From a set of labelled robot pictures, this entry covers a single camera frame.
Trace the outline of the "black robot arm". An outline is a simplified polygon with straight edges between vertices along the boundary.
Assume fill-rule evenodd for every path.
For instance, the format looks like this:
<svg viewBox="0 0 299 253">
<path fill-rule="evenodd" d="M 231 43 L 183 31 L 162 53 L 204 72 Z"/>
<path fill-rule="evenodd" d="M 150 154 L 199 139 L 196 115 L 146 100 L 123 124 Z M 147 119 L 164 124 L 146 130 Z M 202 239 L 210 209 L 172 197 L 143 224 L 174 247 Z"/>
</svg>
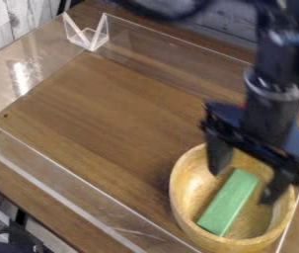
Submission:
<svg viewBox="0 0 299 253">
<path fill-rule="evenodd" d="M 267 164 L 270 205 L 299 185 L 299 0 L 242 0 L 255 7 L 257 52 L 245 72 L 246 102 L 204 104 L 209 168 L 218 175 L 239 149 Z"/>
</svg>

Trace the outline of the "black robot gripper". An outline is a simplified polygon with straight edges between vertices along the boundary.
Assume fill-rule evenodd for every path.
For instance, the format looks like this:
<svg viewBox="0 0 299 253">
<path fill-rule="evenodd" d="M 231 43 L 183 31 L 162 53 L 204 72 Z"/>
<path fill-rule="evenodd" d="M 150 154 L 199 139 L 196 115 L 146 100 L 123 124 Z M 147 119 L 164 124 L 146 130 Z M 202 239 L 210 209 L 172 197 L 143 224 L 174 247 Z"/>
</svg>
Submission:
<svg viewBox="0 0 299 253">
<path fill-rule="evenodd" d="M 270 166 L 274 177 L 259 197 L 273 205 L 290 185 L 299 185 L 299 74 L 245 73 L 246 103 L 204 103 L 209 169 L 219 175 L 238 149 Z"/>
</svg>

